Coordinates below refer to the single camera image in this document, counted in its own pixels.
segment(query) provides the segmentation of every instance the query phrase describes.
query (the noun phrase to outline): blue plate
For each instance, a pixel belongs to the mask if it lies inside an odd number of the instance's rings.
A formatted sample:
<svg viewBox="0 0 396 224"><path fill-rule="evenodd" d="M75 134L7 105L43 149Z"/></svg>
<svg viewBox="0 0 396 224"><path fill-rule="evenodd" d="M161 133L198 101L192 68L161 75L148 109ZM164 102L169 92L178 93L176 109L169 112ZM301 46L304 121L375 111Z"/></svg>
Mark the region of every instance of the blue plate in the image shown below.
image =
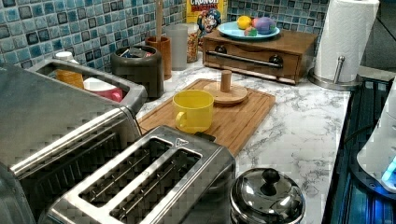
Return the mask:
<svg viewBox="0 0 396 224"><path fill-rule="evenodd" d="M226 22L221 24L218 27L218 30L224 34L227 35L231 38L235 39L244 39L244 40L259 40L259 39L265 39L269 38L271 36L277 35L280 33L279 28L275 28L275 30L269 34L269 35L261 35L257 34L256 36L244 36L244 30L240 30L238 28L238 25L236 24L236 21L231 21L231 22Z"/></svg>

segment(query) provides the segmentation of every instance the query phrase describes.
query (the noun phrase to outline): paper towel holder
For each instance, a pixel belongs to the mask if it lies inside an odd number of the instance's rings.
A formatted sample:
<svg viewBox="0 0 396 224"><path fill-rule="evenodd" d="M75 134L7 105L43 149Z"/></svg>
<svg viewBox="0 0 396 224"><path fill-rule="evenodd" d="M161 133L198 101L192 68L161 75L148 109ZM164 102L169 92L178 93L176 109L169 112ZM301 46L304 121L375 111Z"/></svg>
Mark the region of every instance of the paper towel holder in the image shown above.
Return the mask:
<svg viewBox="0 0 396 224"><path fill-rule="evenodd" d="M344 61L346 57L340 56L338 57L338 64L335 70L335 76L333 80L318 77L315 75L314 68L311 68L308 72L308 80L315 85L318 85L324 89L329 89L333 91L354 91L356 90L362 83L362 78L359 74L356 75L355 79L348 82L340 82L338 78L341 74L341 69L343 67Z"/></svg>

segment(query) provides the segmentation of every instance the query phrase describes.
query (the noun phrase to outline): metal handle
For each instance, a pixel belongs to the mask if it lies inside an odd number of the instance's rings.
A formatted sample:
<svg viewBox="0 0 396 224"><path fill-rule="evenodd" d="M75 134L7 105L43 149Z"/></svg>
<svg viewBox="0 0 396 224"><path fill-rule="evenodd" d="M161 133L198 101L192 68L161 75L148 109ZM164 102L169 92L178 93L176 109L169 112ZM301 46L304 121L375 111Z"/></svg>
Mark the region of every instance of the metal handle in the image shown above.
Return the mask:
<svg viewBox="0 0 396 224"><path fill-rule="evenodd" d="M262 66L269 66L274 68L282 68L283 67L283 59L279 55L273 55L270 57L269 62L262 62L254 59L243 58L239 56L229 55L227 54L227 49L223 46L216 46L215 50L207 50L207 54L219 56L222 58L234 59L246 63L256 63Z"/></svg>

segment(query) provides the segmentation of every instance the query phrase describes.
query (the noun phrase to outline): wooden bread box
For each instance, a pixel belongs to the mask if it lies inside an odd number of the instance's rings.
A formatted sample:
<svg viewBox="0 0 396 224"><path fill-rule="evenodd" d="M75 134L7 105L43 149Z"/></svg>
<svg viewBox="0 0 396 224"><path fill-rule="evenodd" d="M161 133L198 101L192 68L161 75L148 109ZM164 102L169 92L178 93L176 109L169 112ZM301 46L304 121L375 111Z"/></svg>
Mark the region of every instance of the wooden bread box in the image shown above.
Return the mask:
<svg viewBox="0 0 396 224"><path fill-rule="evenodd" d="M307 73L318 36L281 30L260 40L235 40L218 30L203 37L204 66L297 84Z"/></svg>

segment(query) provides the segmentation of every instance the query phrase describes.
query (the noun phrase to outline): wooden utensil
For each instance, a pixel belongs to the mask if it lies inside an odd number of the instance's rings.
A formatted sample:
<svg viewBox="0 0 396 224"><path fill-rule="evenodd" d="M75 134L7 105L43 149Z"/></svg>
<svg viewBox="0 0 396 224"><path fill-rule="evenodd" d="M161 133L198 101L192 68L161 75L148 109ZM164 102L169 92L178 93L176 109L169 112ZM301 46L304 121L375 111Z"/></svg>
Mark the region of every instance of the wooden utensil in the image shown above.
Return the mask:
<svg viewBox="0 0 396 224"><path fill-rule="evenodd" d="M161 34L163 33L163 0L155 0L156 41L161 46Z"/></svg>
<svg viewBox="0 0 396 224"><path fill-rule="evenodd" d="M233 105L244 101L248 97L245 87L231 84L230 70L221 72L221 82L212 82L204 86L204 90L210 92L215 98L215 103L221 105Z"/></svg>

